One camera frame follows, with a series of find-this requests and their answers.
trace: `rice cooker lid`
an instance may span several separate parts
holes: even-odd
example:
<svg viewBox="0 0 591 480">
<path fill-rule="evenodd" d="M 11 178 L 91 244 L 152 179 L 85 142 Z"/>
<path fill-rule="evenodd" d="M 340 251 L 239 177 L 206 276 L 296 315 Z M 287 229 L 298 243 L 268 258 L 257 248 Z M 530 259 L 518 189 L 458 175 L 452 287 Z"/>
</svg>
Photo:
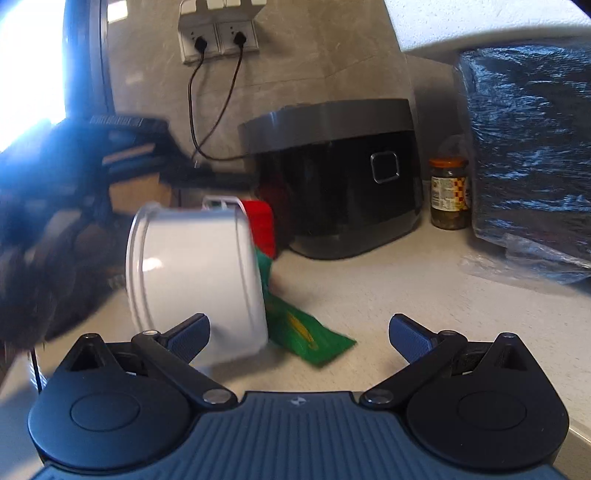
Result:
<svg viewBox="0 0 591 480">
<path fill-rule="evenodd" d="M 290 105 L 238 127 L 249 154 L 412 130 L 410 105 L 403 98 Z"/>
</svg>

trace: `metal screw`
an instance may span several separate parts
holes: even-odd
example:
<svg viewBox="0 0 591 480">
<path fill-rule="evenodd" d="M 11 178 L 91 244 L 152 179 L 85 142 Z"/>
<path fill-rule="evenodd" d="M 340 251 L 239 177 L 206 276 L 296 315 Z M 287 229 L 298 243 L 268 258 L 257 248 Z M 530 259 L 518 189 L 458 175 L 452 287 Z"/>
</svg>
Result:
<svg viewBox="0 0 591 480">
<path fill-rule="evenodd" d="M 385 405 L 394 399 L 394 395 L 392 395 L 390 390 L 372 388 L 371 390 L 365 392 L 365 399 L 372 405 Z"/>
<path fill-rule="evenodd" d="M 203 399 L 211 405 L 220 405 L 230 401 L 232 392 L 224 388 L 212 388 L 203 394 Z"/>
</svg>

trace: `wall outlet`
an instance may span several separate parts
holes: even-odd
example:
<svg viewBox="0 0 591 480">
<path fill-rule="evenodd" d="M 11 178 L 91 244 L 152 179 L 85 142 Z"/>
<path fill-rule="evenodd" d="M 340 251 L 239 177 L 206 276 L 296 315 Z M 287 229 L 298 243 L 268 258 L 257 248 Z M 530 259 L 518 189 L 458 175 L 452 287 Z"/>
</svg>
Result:
<svg viewBox="0 0 591 480">
<path fill-rule="evenodd" d="M 244 51 L 258 50 L 258 41 L 256 39 L 255 26 L 252 20 L 223 22 L 218 23 L 216 26 L 222 55 L 231 55 L 240 52 L 240 49 L 234 43 L 234 36 L 238 32 L 242 32 L 246 36 Z"/>
<path fill-rule="evenodd" d="M 221 54 L 216 29 L 213 24 L 185 26 L 178 32 L 178 42 L 181 46 L 181 59 L 184 64 L 195 63 L 201 54 L 195 49 L 195 40 L 203 37 L 207 41 L 205 58 Z"/>
</svg>

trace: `white countertop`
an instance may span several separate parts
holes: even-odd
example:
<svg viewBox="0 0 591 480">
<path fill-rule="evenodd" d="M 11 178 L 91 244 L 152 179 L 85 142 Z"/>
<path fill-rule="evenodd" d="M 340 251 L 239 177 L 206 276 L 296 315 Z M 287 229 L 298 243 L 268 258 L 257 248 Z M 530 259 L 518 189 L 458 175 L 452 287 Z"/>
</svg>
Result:
<svg viewBox="0 0 591 480">
<path fill-rule="evenodd" d="M 363 391 L 405 365 L 391 347 L 390 317 L 402 312 L 433 331 L 454 329 L 470 340 L 520 335 L 564 401 L 570 417 L 591 427 L 591 287 L 511 286 L 465 273 L 465 255 L 486 248 L 469 231 L 446 232 L 425 215 L 413 233 L 349 260 L 313 261 L 285 252 L 274 264 L 271 288 L 328 328 L 358 341 L 322 369 L 269 345 L 259 355 L 219 365 L 209 374 L 241 395 L 245 390 Z M 41 368 L 51 372 L 79 335 L 109 341 L 135 332 L 120 291 L 83 325 L 45 349 Z M 41 466 L 26 417 L 35 392 L 26 358 L 13 366 L 0 391 L 0 478 L 24 480 Z"/>
<path fill-rule="evenodd" d="M 434 60 L 519 40 L 591 34 L 591 19 L 569 0 L 386 0 L 400 49 Z"/>
</svg>

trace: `black power cord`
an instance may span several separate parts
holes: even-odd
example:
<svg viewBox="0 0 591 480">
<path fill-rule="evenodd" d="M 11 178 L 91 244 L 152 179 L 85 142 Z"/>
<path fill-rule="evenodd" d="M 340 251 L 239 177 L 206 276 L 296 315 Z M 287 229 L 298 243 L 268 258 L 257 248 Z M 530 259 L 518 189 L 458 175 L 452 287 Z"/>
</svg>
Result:
<svg viewBox="0 0 591 480">
<path fill-rule="evenodd" d="M 35 347 L 31 348 L 31 362 L 33 363 L 33 372 L 35 373 L 35 383 L 37 384 L 37 392 L 41 393 L 43 390 L 43 383 L 41 382 L 41 374 L 39 373 L 39 364 L 37 363 L 37 354 Z"/>
<path fill-rule="evenodd" d="M 195 125 L 194 125 L 194 120 L 193 120 L 193 95 L 192 95 L 191 90 L 193 88 L 193 79 L 195 78 L 195 74 L 197 73 L 197 71 L 199 70 L 201 65 L 203 64 L 203 59 L 205 57 L 205 49 L 207 48 L 207 41 L 205 39 L 203 39 L 203 37 L 199 37 L 197 39 L 197 41 L 195 42 L 195 48 L 197 49 L 197 51 L 199 51 L 201 53 L 201 59 L 200 59 L 199 64 L 195 68 L 195 70 L 189 80 L 189 88 L 188 88 L 188 95 L 187 95 L 187 97 L 189 99 L 189 126 L 191 128 L 191 139 L 193 140 L 193 145 L 195 146 L 195 152 L 191 156 L 191 160 L 193 159 L 193 157 L 197 153 L 199 153 L 203 158 L 206 158 L 207 160 L 213 160 L 213 161 L 233 161 L 233 160 L 240 160 L 241 158 L 244 158 L 244 155 L 236 155 L 234 157 L 225 157 L 225 158 L 212 157 L 211 155 L 206 154 L 202 150 L 202 146 L 212 136 L 212 134 L 215 132 L 215 129 L 217 128 L 220 121 L 222 120 L 223 114 L 226 112 L 226 108 L 228 107 L 228 104 L 230 102 L 230 98 L 232 97 L 232 92 L 234 91 L 234 86 L 236 85 L 236 78 L 238 76 L 238 71 L 240 70 L 240 65 L 242 64 L 242 57 L 244 55 L 244 44 L 246 43 L 246 36 L 244 35 L 244 33 L 238 32 L 236 35 L 234 35 L 234 43 L 236 45 L 238 45 L 238 48 L 240 49 L 240 55 L 238 56 L 238 63 L 236 64 L 236 70 L 234 70 L 234 76 L 232 77 L 232 83 L 230 84 L 230 91 L 228 92 L 228 97 L 226 97 L 226 101 L 223 104 L 220 114 L 217 116 L 217 120 L 215 121 L 215 123 L 213 124 L 213 126 L 211 127 L 211 129 L 207 133 L 207 135 L 205 135 L 205 137 L 201 141 L 201 144 L 199 144 L 199 142 L 197 141 L 197 136 L 195 134 Z"/>
</svg>

